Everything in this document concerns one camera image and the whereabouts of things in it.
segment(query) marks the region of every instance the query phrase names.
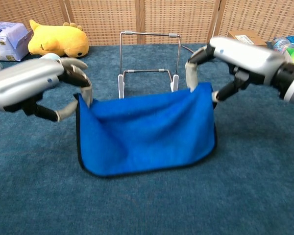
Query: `wicker screen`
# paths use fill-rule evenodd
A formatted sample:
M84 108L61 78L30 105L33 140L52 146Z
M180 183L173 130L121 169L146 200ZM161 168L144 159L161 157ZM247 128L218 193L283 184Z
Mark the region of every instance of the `wicker screen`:
M136 31L135 0L67 0L71 22L79 24L90 45L117 45L120 33ZM124 36L123 44L137 44L137 36Z
M0 1L0 22L23 23L30 30L30 19L40 24L62 25L68 21L63 0Z
M215 33L227 36L230 30L253 30L267 41L294 35L294 0L222 0L220 27Z
M219 0L145 0L145 32L178 33L183 43L205 43ZM146 36L146 43L176 43Z

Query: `cardboard box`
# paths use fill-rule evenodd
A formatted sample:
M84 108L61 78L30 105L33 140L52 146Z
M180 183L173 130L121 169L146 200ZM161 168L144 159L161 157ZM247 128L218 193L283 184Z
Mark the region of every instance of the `cardboard box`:
M0 22L0 61L21 61L32 34L22 23Z
M234 38L243 43L267 47L265 40L261 39L254 31L249 30L231 30L228 33L229 38Z

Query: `woven panel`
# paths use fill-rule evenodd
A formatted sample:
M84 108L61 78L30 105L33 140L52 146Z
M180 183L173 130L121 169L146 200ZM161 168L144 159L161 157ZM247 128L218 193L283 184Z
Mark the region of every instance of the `woven panel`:
M0 21L23 23L30 30L30 19L46 25L62 25L67 20L59 0L0 1Z
M205 43L215 0L145 0L145 31L178 33L183 43ZM176 43L167 37L146 36L146 43Z
M227 0L219 35L253 30L264 40L294 35L294 0Z
M120 33L136 31L135 0L69 0L74 22L83 27L90 45L117 45ZM137 44L137 36L122 37Z

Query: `blue towel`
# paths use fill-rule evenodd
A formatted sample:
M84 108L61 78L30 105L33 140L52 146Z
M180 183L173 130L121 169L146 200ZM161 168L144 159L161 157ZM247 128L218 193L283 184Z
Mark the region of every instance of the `blue towel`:
M100 177L192 165L216 145L210 83L191 93L93 100L76 109L78 159Z

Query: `white plastic foot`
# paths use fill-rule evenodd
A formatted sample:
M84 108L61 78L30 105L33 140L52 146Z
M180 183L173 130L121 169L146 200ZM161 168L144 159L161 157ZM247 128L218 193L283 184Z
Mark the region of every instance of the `white plastic foot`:
M118 76L118 84L119 84L119 98L123 99L124 98L124 78L122 74L119 74Z
M176 92L178 89L178 79L179 76L177 74L173 75L173 81L170 83L172 92Z

